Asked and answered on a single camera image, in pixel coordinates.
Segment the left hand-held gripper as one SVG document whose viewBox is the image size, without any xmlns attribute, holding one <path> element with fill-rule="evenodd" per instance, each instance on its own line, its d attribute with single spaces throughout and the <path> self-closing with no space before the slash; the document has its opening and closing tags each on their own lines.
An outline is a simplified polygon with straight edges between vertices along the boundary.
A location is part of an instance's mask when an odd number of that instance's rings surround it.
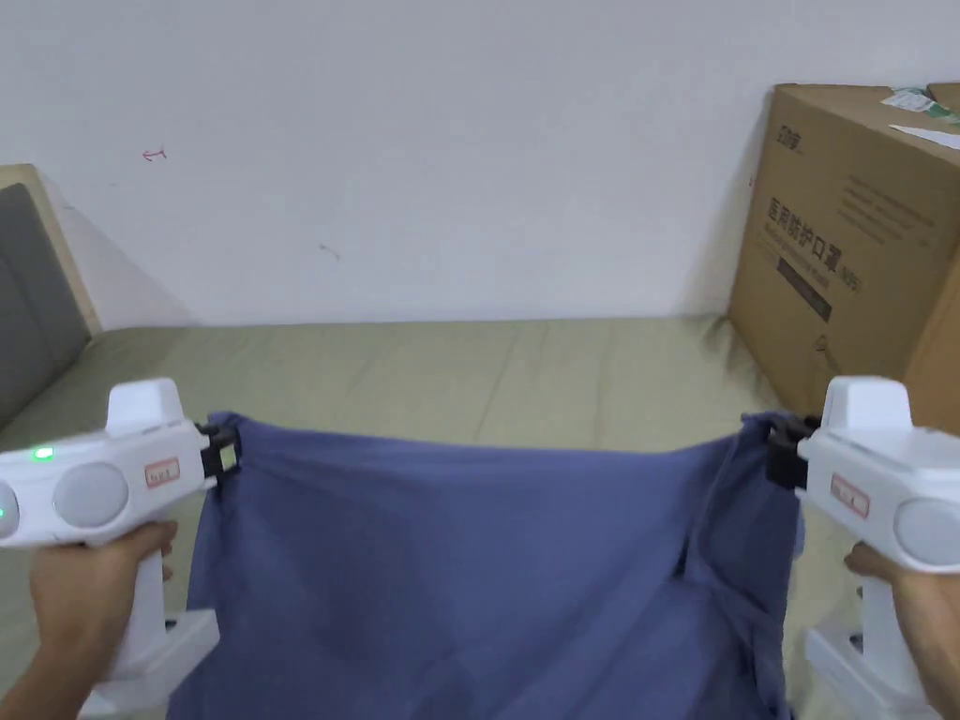
<svg viewBox="0 0 960 720">
<path fill-rule="evenodd" d="M 118 384 L 104 429 L 1 456 L 1 545 L 105 545 L 222 483 L 242 454 L 236 426 L 212 426 L 211 440 L 171 379 Z M 126 633 L 82 718 L 163 705 L 218 644 L 214 610 L 166 611 L 161 565 L 156 554 L 139 566 Z"/>
</svg>

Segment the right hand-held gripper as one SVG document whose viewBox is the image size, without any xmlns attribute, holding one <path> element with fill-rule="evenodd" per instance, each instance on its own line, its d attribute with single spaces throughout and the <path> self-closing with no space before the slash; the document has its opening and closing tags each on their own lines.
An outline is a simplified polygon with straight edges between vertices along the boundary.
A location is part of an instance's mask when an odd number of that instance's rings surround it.
<svg viewBox="0 0 960 720">
<path fill-rule="evenodd" d="M 959 441 L 916 427 L 900 382 L 832 379 L 820 417 L 771 430 L 766 476 L 906 569 L 959 569 Z M 859 719 L 934 718 L 892 589 L 866 579 L 862 593 L 857 621 L 834 612 L 807 630 L 807 661 Z"/>
</svg>

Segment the person's left hand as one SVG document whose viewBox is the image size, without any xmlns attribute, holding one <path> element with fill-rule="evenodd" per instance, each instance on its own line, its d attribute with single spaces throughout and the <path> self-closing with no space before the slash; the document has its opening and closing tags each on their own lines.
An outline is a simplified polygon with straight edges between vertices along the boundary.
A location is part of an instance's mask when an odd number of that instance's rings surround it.
<svg viewBox="0 0 960 720">
<path fill-rule="evenodd" d="M 149 522 L 103 547 L 48 547 L 34 554 L 30 591 L 39 631 L 42 714 L 67 717 L 110 669 L 133 606 L 141 562 L 170 554 L 174 521 Z"/>
</svg>

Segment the person's right hand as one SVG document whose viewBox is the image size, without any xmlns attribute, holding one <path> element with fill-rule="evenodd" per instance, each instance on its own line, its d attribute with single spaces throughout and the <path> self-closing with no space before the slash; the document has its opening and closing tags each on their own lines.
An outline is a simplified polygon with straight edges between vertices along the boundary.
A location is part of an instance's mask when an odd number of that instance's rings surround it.
<svg viewBox="0 0 960 720">
<path fill-rule="evenodd" d="M 896 564 L 865 543 L 844 559 L 857 576 L 888 583 L 896 617 L 930 706 L 959 717 L 959 576 L 924 574 Z"/>
</svg>

